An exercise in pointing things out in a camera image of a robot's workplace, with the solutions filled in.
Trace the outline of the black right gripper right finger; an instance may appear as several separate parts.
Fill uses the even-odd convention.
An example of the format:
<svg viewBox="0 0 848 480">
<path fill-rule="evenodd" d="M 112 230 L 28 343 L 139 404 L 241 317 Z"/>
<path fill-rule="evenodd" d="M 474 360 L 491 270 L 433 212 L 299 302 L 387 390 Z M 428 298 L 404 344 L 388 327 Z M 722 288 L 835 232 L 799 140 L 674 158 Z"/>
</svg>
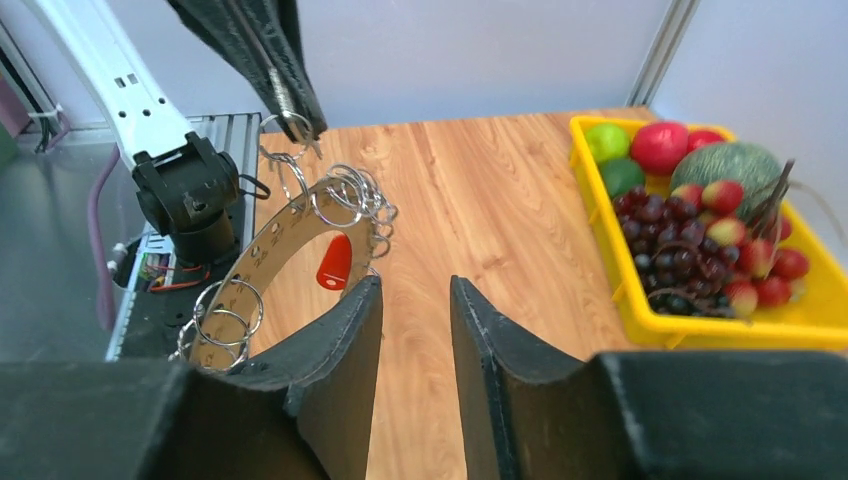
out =
<svg viewBox="0 0 848 480">
<path fill-rule="evenodd" d="M 847 362 L 815 351 L 578 360 L 467 279 L 450 318 L 471 479 L 843 479 Z"/>
</svg>

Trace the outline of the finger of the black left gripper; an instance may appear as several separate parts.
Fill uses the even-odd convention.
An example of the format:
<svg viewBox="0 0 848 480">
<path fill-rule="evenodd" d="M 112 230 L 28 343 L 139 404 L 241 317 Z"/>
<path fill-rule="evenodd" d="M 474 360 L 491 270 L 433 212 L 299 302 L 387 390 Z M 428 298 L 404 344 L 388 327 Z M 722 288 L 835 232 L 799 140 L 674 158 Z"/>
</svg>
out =
<svg viewBox="0 0 848 480">
<path fill-rule="evenodd" d="M 185 27 L 213 49 L 251 85 L 250 80 L 254 78 L 251 68 L 253 56 L 243 40 L 242 29 L 234 19 L 232 9 L 228 6 L 229 2 L 225 0 L 170 0 L 168 4 L 177 13 Z"/>
<path fill-rule="evenodd" d="M 253 56 L 250 80 L 289 138 L 312 143 L 327 129 L 308 77 L 295 1 L 230 1 L 234 19 Z"/>
</svg>

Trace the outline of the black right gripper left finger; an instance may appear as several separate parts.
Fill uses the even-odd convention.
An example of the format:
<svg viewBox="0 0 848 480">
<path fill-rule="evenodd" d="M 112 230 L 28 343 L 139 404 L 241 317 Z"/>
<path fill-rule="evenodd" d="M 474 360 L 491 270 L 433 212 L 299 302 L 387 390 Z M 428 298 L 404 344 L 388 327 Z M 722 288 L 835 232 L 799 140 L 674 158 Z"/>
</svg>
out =
<svg viewBox="0 0 848 480">
<path fill-rule="evenodd" d="M 236 367 L 1 367 L 5 479 L 362 479 L 383 319 L 363 278 L 331 310 Z"/>
</svg>

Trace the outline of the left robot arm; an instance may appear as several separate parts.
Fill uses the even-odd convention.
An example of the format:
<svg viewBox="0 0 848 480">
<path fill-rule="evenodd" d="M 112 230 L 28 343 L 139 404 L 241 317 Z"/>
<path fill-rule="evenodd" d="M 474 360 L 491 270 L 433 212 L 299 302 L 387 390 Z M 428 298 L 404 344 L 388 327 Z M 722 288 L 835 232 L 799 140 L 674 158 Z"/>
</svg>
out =
<svg viewBox="0 0 848 480">
<path fill-rule="evenodd" d="M 104 1 L 32 1 L 112 128 L 146 220 L 176 256 L 228 257 L 228 210 L 240 194 L 234 160 L 200 136 L 166 97 Z M 315 148 L 327 123 L 307 75 L 293 1 L 176 1 L 182 24 L 253 87 L 294 142 Z"/>
</svg>

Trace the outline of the yellow plastic fruit tray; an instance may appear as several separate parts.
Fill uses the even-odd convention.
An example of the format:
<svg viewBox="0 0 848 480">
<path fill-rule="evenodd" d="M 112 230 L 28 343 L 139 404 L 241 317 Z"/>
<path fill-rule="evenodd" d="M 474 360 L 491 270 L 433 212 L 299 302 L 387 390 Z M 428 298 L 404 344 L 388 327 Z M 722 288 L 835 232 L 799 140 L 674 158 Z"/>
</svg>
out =
<svg viewBox="0 0 848 480">
<path fill-rule="evenodd" d="M 573 139 L 570 166 L 578 184 L 589 225 L 598 244 L 628 339 L 664 349 L 800 348 L 844 351 L 847 348 L 847 276 L 838 260 L 789 201 L 781 207 L 792 226 L 787 245 L 805 253 L 811 270 L 806 289 L 796 301 L 755 312 L 750 322 L 684 316 L 661 316 L 648 304 L 629 249 L 613 212 L 601 175 L 585 139 L 604 123 L 600 116 L 570 120 Z"/>
</svg>

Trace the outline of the red grape bunch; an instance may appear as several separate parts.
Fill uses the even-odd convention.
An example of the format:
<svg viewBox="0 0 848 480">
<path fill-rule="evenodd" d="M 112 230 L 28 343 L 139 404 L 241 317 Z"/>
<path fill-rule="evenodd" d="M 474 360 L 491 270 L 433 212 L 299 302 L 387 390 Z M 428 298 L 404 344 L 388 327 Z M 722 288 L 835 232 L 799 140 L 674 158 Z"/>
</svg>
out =
<svg viewBox="0 0 848 480">
<path fill-rule="evenodd" d="M 694 222 L 700 262 L 692 269 L 702 278 L 691 282 L 698 297 L 694 315 L 748 319 L 755 311 L 782 307 L 806 293 L 808 257 L 781 244 L 792 233 L 778 215 L 764 225 L 743 221 L 738 214 L 748 191 L 739 182 L 718 180 L 705 187 L 687 183 L 673 189 L 669 200 Z"/>
</svg>

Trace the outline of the red key tag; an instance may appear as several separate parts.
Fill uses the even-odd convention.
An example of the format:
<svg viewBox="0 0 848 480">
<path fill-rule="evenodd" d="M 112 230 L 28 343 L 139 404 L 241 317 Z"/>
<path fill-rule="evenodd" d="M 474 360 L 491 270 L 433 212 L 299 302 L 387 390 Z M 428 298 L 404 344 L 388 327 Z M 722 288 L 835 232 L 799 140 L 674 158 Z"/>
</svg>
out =
<svg viewBox="0 0 848 480">
<path fill-rule="evenodd" d="M 352 257 L 353 250 L 349 238 L 345 234 L 336 235 L 330 241 L 317 269 L 318 285 L 330 291 L 344 290 L 352 268 Z"/>
</svg>

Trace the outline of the dark purple grape bunch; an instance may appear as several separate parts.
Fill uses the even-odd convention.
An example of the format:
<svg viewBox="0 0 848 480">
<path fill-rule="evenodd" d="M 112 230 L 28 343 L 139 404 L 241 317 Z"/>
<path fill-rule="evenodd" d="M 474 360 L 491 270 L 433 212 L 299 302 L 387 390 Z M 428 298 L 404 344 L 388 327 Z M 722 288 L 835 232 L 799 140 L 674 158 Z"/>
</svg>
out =
<svg viewBox="0 0 848 480">
<path fill-rule="evenodd" d="M 659 315 L 736 318 L 723 292 L 739 259 L 735 245 L 707 236 L 695 205 L 637 185 L 612 207 L 651 309 Z"/>
</svg>

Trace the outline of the green melon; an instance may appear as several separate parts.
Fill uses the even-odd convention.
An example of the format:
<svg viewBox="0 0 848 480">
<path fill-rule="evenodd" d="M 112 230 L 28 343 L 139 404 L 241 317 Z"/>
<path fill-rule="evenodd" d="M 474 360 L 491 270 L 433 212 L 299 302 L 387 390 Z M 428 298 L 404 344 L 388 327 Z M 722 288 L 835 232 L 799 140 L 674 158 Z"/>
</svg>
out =
<svg viewBox="0 0 848 480">
<path fill-rule="evenodd" d="M 755 208 L 770 195 L 765 188 L 780 177 L 783 169 L 783 161 L 759 144 L 716 142 L 682 159 L 670 177 L 670 189 L 684 184 L 705 187 L 718 180 L 736 181 L 745 192 L 736 215 L 750 220 Z"/>
</svg>

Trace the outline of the dark green lime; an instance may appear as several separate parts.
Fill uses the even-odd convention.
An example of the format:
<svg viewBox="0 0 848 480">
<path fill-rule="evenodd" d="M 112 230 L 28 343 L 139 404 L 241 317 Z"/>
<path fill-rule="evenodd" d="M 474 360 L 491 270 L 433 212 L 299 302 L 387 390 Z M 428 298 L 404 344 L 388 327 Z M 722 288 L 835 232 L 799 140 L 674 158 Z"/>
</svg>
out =
<svg viewBox="0 0 848 480">
<path fill-rule="evenodd" d="M 605 161 L 598 165 L 598 169 L 611 199 L 646 184 L 646 175 L 641 166 L 627 157 Z"/>
</svg>

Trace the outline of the red apple upper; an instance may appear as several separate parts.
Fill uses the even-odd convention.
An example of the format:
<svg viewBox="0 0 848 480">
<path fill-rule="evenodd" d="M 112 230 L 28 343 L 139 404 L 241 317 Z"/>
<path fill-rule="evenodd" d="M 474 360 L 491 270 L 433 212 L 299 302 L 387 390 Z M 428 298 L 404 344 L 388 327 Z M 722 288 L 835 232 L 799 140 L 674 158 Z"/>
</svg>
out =
<svg viewBox="0 0 848 480">
<path fill-rule="evenodd" d="M 726 139 L 720 133 L 710 129 L 691 130 L 688 134 L 686 154 L 689 154 L 699 148 L 714 143 L 725 142 Z"/>
</svg>

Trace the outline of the red apple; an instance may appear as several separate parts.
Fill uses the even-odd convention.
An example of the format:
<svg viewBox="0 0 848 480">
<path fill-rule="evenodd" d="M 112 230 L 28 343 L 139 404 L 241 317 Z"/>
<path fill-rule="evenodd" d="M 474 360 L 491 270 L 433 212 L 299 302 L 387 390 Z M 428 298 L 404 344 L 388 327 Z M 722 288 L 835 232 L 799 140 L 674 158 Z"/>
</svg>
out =
<svg viewBox="0 0 848 480">
<path fill-rule="evenodd" d="M 720 133 L 710 129 L 691 130 L 688 134 L 686 154 L 689 154 L 699 148 L 714 143 L 725 142 L 726 139 Z"/>
<path fill-rule="evenodd" d="M 653 176 L 670 176 L 686 155 L 689 130 L 678 122 L 654 122 L 640 128 L 630 157 Z"/>
</svg>

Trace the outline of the red apple lower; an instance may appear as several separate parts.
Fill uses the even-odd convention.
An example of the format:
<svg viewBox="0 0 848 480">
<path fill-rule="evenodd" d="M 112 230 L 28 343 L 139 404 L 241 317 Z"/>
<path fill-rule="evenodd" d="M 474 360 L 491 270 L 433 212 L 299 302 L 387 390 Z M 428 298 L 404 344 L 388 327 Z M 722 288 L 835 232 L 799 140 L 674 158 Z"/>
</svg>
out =
<svg viewBox="0 0 848 480">
<path fill-rule="evenodd" d="M 640 128 L 630 157 L 653 176 L 670 176 L 686 155 L 689 130 L 678 122 L 654 122 Z"/>
</svg>

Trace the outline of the light green apple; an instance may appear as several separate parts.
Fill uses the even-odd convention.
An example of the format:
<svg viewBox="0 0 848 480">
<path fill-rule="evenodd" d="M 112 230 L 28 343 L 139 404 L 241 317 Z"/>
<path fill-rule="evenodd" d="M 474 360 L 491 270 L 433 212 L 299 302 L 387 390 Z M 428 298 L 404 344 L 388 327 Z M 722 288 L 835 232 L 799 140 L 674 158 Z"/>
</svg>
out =
<svg viewBox="0 0 848 480">
<path fill-rule="evenodd" d="M 585 140 L 596 163 L 624 158 L 629 155 L 631 137 L 626 130 L 612 123 L 601 123 L 585 132 Z"/>
</svg>

